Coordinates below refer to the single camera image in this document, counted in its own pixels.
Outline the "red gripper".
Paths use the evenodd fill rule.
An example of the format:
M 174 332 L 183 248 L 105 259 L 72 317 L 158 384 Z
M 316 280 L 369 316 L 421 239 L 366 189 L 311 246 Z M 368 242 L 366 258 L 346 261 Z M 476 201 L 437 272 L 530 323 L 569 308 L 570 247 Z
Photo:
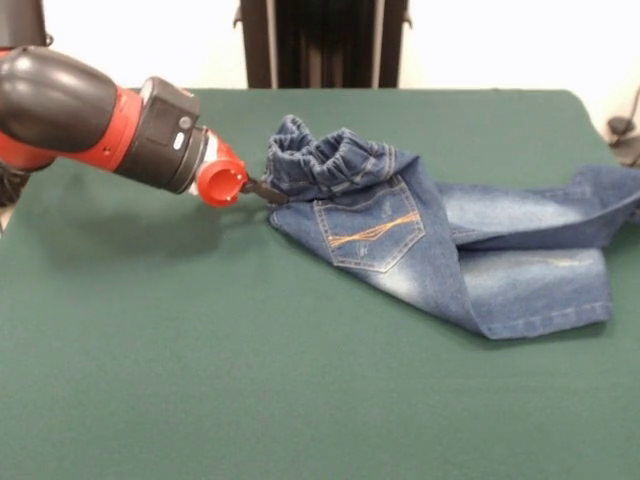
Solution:
M 229 144 L 211 130 L 206 131 L 206 148 L 196 169 L 192 193 L 207 205 L 224 208 L 233 205 L 238 195 L 254 194 L 269 204 L 287 204 L 289 198 L 266 182 L 247 179 L 245 163 Z

